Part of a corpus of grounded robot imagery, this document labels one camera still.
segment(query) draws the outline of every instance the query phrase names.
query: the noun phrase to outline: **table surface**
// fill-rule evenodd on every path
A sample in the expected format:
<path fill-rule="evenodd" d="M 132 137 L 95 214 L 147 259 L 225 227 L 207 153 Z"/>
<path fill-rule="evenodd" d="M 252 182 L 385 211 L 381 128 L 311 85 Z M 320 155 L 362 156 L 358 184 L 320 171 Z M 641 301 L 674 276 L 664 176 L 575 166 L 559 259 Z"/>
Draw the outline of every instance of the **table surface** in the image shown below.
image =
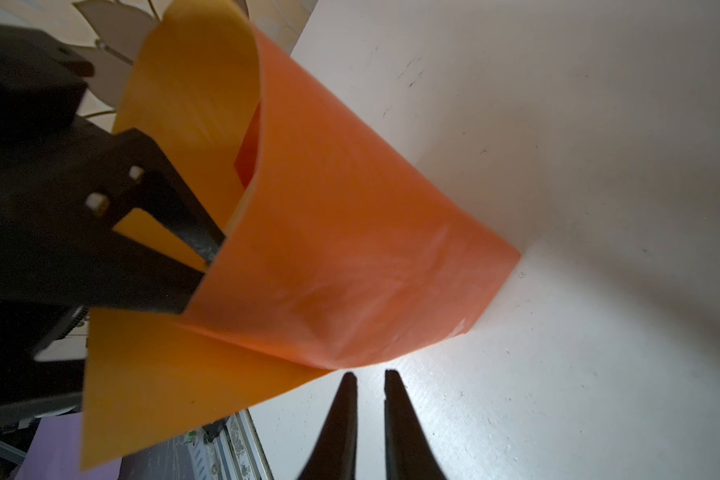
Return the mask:
<path fill-rule="evenodd" d="M 320 0 L 292 56 L 524 255 L 356 371 L 358 479 L 389 367 L 451 480 L 720 478 L 720 0 Z M 251 409 L 278 480 L 340 377 Z"/>

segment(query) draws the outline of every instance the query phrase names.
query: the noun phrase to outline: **leaf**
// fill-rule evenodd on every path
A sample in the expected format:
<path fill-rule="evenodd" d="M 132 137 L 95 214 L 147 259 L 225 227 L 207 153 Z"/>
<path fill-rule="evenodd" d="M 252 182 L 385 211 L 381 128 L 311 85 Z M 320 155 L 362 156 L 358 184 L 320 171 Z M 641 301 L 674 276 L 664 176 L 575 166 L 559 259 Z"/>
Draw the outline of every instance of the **leaf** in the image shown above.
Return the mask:
<path fill-rule="evenodd" d="M 123 99 L 131 66 L 100 48 L 73 45 L 70 45 L 69 48 L 94 64 L 96 74 L 85 79 L 88 82 L 88 88 L 99 100 L 117 110 Z"/>
<path fill-rule="evenodd" d="M 109 0 L 84 0 L 74 6 L 101 41 L 131 63 L 158 21 L 143 10 Z"/>

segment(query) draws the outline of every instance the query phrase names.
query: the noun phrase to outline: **screw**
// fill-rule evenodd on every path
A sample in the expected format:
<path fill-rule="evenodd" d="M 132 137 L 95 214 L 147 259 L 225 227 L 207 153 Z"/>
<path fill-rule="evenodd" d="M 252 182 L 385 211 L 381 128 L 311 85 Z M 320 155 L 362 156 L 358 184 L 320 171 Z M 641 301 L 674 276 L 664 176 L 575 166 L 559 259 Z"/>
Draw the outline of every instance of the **screw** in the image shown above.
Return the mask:
<path fill-rule="evenodd" d="M 128 176 L 134 179 L 135 182 L 141 181 L 141 177 L 144 175 L 144 168 L 134 165 L 128 170 Z"/>
<path fill-rule="evenodd" d="M 94 212 L 94 215 L 102 216 L 110 206 L 110 199 L 104 194 L 93 192 L 85 199 L 85 205 Z"/>

